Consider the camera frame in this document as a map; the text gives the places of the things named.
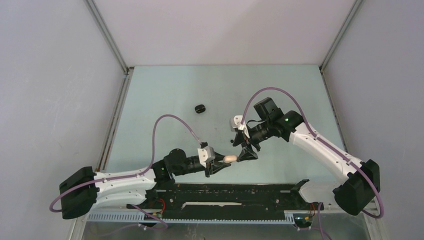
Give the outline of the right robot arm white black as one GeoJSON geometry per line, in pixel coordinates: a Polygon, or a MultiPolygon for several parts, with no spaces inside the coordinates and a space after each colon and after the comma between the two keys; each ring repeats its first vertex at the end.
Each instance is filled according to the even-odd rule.
{"type": "Polygon", "coordinates": [[[369,159],[362,161],[328,142],[298,112],[283,113],[272,98],[267,97],[254,105],[260,117],[258,124],[248,127],[241,115],[230,120],[236,132],[233,146],[240,145],[237,161],[256,160],[260,143],[272,137],[282,138],[318,160],[336,178],[335,182],[313,183],[303,180],[293,188],[291,204],[304,209],[310,203],[339,206],[356,216],[381,190],[380,167],[369,159]]]}

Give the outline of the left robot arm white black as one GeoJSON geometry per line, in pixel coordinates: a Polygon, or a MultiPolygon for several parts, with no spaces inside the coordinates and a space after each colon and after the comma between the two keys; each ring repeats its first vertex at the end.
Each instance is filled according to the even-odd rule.
{"type": "Polygon", "coordinates": [[[216,153],[207,146],[190,157],[182,149],[173,149],[150,168],[105,173],[82,167],[59,185],[60,212],[64,220],[70,220],[102,207],[142,204],[153,208],[158,202],[153,190],[159,186],[173,184],[176,176],[192,173],[204,172],[209,177],[237,158],[216,153]]]}

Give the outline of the pink earbud charging case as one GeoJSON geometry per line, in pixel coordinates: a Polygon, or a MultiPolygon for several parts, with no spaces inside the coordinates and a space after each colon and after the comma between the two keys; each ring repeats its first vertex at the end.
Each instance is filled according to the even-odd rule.
{"type": "Polygon", "coordinates": [[[226,155],[226,156],[223,157],[222,161],[224,163],[230,164],[230,163],[236,162],[237,159],[238,159],[237,155],[226,155]]]}

